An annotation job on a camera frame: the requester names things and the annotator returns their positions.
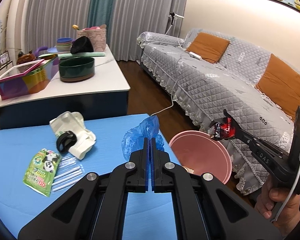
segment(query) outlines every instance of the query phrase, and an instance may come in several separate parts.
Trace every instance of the human hand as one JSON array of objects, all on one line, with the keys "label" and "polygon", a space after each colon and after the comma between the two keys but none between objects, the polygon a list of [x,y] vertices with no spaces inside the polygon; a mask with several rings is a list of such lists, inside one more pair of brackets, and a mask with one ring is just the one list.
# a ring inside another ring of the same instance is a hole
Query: human hand
[{"label": "human hand", "polygon": [[[257,197],[255,210],[257,210],[266,219],[272,216],[271,210],[274,202],[284,202],[289,194],[287,188],[273,188],[272,178],[269,175],[263,184],[261,194]],[[283,236],[289,234],[300,221],[300,195],[293,194],[286,206],[283,208],[278,220],[273,222]]]}]

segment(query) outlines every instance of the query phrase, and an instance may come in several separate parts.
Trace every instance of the brown teapot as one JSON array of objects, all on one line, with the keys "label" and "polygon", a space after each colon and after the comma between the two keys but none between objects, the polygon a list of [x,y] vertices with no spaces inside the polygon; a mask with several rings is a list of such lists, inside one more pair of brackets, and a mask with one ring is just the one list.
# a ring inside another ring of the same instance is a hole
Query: brown teapot
[{"label": "brown teapot", "polygon": [[36,60],[35,55],[32,53],[32,50],[29,51],[29,54],[24,54],[22,51],[18,54],[17,65],[31,62]]}]

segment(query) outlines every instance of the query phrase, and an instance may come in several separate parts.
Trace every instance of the teal curtain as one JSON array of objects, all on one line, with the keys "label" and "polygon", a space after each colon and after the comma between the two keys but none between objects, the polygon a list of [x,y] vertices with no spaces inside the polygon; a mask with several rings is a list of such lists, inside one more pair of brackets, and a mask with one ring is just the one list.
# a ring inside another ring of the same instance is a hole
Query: teal curtain
[{"label": "teal curtain", "polygon": [[107,25],[107,40],[110,34],[110,18],[114,0],[90,0],[87,27]]}]

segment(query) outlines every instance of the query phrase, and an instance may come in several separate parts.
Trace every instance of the colorful bowl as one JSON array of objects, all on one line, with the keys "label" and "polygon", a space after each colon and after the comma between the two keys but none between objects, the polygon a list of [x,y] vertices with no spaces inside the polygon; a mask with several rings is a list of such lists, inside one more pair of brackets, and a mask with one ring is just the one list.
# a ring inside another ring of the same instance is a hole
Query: colorful bowl
[{"label": "colorful bowl", "polygon": [[57,39],[57,43],[67,43],[72,42],[72,38],[59,38]]},{"label": "colorful bowl", "polygon": [[194,174],[209,172],[223,184],[230,179],[232,164],[228,151],[210,136],[199,131],[178,133],[169,142],[169,146],[182,166],[194,170]]},{"label": "colorful bowl", "polygon": [[58,43],[57,42],[57,46],[69,46],[71,44],[72,44],[72,42],[67,42],[67,43]]},{"label": "colorful bowl", "polygon": [[95,73],[93,57],[74,57],[59,63],[60,80],[75,82],[90,78]]},{"label": "colorful bowl", "polygon": [[71,49],[71,47],[72,47],[72,45],[68,45],[68,46],[59,46],[59,45],[57,45],[56,46],[58,52],[68,51],[68,50]]}]

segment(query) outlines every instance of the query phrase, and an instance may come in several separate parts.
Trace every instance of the gray curtain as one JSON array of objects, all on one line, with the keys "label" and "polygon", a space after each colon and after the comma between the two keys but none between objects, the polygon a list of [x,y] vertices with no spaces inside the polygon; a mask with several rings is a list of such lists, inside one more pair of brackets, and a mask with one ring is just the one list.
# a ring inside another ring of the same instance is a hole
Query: gray curtain
[{"label": "gray curtain", "polygon": [[[172,0],[170,11],[183,16],[186,7],[186,1],[187,0]],[[181,24],[182,24],[182,19],[179,18],[178,20],[175,20],[173,26],[171,27],[167,35],[179,37]],[[167,30],[170,27],[170,25],[171,25],[171,21],[169,20]]]},{"label": "gray curtain", "polygon": [[53,47],[60,37],[76,37],[73,24],[85,28],[90,0],[29,0],[26,50]]},{"label": "gray curtain", "polygon": [[114,0],[108,44],[116,60],[140,59],[136,39],[149,31],[165,33],[172,0]]}]

